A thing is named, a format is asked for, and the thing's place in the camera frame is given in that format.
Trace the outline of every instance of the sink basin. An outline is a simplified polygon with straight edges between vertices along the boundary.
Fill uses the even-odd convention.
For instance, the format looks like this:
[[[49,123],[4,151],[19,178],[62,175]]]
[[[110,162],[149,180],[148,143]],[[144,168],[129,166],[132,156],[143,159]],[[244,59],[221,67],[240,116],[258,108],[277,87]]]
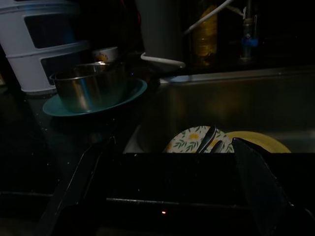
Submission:
[[[269,135],[292,152],[315,152],[314,68],[163,79],[126,152],[162,152],[179,132],[212,124],[225,133]]]

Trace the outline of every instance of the stainless steel bowl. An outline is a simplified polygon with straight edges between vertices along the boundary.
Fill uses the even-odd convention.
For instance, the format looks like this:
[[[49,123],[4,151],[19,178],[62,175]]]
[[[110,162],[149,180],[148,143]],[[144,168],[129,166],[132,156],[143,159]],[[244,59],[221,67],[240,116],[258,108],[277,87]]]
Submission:
[[[123,64],[96,62],[78,65],[50,76],[64,106],[71,112],[88,112],[115,105],[126,89]]]

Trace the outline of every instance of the white cup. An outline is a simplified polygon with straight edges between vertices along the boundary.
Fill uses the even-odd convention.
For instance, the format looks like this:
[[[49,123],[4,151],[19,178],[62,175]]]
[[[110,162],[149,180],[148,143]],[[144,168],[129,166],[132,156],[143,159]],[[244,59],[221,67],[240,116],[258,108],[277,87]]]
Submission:
[[[97,49],[93,52],[93,59],[95,62],[103,61],[103,62],[111,62],[115,61],[118,58],[118,47],[110,47]]]

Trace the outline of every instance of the plate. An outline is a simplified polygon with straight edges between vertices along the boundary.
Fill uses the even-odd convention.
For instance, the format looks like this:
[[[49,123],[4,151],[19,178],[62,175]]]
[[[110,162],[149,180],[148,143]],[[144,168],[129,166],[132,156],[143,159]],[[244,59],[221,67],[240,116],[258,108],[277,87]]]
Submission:
[[[195,153],[209,128],[210,126],[196,126],[184,130],[169,142],[164,152]],[[209,153],[219,140],[224,142],[221,153],[234,152],[230,138],[221,130],[217,129],[216,136],[205,150],[205,153]]]
[[[147,89],[147,83],[139,79],[132,80],[132,83],[130,83],[130,86],[131,86],[131,89],[128,93],[127,98],[123,102],[120,102],[114,106],[92,110],[89,112],[75,113],[75,112],[68,111],[64,107],[59,95],[55,95],[45,102],[43,106],[43,111],[44,113],[54,116],[54,117],[74,117],[74,116],[81,116],[81,115],[110,110],[114,107],[119,107],[125,103],[131,102],[132,100],[136,99],[141,94],[143,94],[143,92]]]
[[[245,139],[251,143],[257,144],[271,153],[290,153],[291,151],[282,143],[271,138],[270,136],[249,132],[249,131],[235,131],[226,134],[230,140],[233,138]]]

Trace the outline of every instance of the blue plate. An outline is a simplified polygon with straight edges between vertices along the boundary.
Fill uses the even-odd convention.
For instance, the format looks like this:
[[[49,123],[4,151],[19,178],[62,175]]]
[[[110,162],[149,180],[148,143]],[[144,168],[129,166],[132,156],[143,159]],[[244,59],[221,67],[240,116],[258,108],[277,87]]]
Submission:
[[[127,98],[124,101],[122,101],[121,103],[118,103],[118,104],[111,106],[111,107],[106,107],[106,108],[102,108],[102,109],[92,110],[89,112],[81,112],[81,113],[70,112],[63,106],[63,103],[62,103],[59,95],[55,95],[52,98],[50,98],[48,101],[45,102],[45,104],[43,106],[43,111],[44,111],[44,113],[51,115],[51,116],[54,116],[54,117],[74,117],[74,116],[81,116],[81,115],[106,111],[106,110],[121,106],[125,103],[128,103],[128,102],[136,99],[138,96],[143,94],[143,92],[147,89],[147,83],[143,80],[138,80],[138,79],[132,80],[132,82],[130,83],[129,86],[131,88],[130,88],[130,91],[128,93]]]

